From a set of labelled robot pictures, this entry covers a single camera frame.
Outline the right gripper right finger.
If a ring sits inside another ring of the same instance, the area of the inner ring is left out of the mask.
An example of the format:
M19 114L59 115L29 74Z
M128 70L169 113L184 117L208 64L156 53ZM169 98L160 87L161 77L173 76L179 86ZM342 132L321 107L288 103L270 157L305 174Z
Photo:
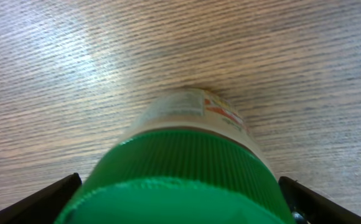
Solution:
M296 223L361 224L361 216L319 195L296 180L278 180L283 197Z

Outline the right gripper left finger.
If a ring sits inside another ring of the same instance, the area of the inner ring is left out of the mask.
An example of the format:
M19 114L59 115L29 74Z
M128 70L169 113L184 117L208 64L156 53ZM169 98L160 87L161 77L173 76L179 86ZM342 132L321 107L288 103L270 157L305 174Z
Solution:
M0 210L0 224L51 224L81 184L82 180L77 173L68 175Z

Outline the green lid jar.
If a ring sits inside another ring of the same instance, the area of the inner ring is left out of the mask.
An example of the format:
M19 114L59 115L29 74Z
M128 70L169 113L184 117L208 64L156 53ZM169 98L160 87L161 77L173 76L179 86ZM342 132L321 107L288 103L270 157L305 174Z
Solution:
M293 223L237 110L198 88L154 101L93 169L57 223Z

